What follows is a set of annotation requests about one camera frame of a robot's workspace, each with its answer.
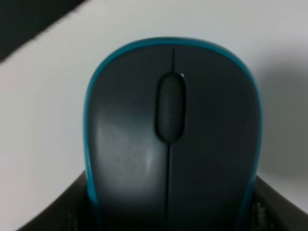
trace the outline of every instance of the white surface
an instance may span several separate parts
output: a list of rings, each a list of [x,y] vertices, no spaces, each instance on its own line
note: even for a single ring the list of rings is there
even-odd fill
[[[258,173],[308,212],[307,8],[306,0],[97,0],[27,43],[0,65],[0,230],[30,221],[84,169],[83,103],[99,63],[158,36],[208,40],[247,64],[264,103]]]

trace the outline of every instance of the dark gray mouse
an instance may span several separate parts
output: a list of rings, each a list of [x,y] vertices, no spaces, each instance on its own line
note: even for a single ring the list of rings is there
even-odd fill
[[[261,133],[256,87],[202,41],[129,44],[87,92],[88,194],[103,230],[245,229]]]

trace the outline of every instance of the computer mouse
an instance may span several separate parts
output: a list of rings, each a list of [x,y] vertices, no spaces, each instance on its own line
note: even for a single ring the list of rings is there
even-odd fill
[[[88,195],[104,230],[240,230],[261,137],[245,65],[187,38],[133,42],[86,95]]]

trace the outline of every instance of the blue trim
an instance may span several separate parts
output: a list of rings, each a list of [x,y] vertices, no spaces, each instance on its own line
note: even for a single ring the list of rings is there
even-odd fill
[[[90,163],[90,156],[89,156],[89,147],[88,147],[88,127],[87,127],[87,120],[88,120],[88,109],[89,109],[89,100],[90,100],[90,95],[92,88],[96,82],[97,77],[99,76],[99,73],[116,57],[122,55],[123,53],[126,53],[128,51],[131,51],[136,48],[140,47],[145,47],[145,46],[153,46],[153,45],[167,45],[167,44],[173,44],[173,45],[190,45],[190,46],[197,46],[197,47],[202,47],[205,49],[209,49],[212,51],[216,51],[227,58],[231,59],[234,63],[236,63],[243,71],[249,76],[254,88],[255,92],[257,93],[258,97],[258,102],[259,102],[259,118],[260,118],[260,128],[259,128],[259,138],[258,138],[258,145],[257,145],[257,153],[256,153],[256,158],[254,161],[254,166],[252,170],[251,177],[248,182],[248,186],[245,191],[245,195],[243,198],[243,202],[241,205],[241,209],[239,212],[238,216],[238,221],[237,221],[237,229],[241,229],[241,224],[244,221],[245,218],[245,213],[247,212],[247,206],[250,204],[250,200],[252,198],[252,193],[253,193],[253,185],[255,181],[255,175],[256,175],[256,170],[257,170],[257,163],[259,159],[259,153],[260,153],[260,146],[261,146],[261,134],[262,134],[262,113],[261,113],[261,106],[260,106],[260,97],[255,85],[255,82],[252,78],[252,75],[248,68],[245,66],[245,64],[238,59],[234,54],[232,54],[230,51],[224,49],[223,47],[220,47],[216,44],[210,43],[210,42],[205,42],[197,39],[189,39],[189,38],[149,38],[149,39],[144,39],[144,40],[139,40],[133,43],[130,43],[128,45],[125,45],[121,47],[120,49],[116,50],[112,54],[110,54],[96,69],[94,72],[92,79],[89,83],[87,93],[86,93],[86,101],[85,101],[85,107],[84,107],[84,120],[83,120],[83,136],[84,136],[84,145],[85,145],[85,158],[86,158],[86,174],[87,174],[87,179],[88,179],[88,195],[91,200],[91,202],[94,205],[98,204],[97,200],[97,195],[95,192],[95,187],[94,187],[94,181],[93,181],[93,176],[92,176],[92,170],[91,170],[91,163]]]

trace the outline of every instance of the mouse scroll wheel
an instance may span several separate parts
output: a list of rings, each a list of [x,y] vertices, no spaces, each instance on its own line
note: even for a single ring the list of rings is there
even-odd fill
[[[185,82],[178,74],[168,74],[160,80],[157,91],[156,130],[165,142],[179,138],[184,129]]]

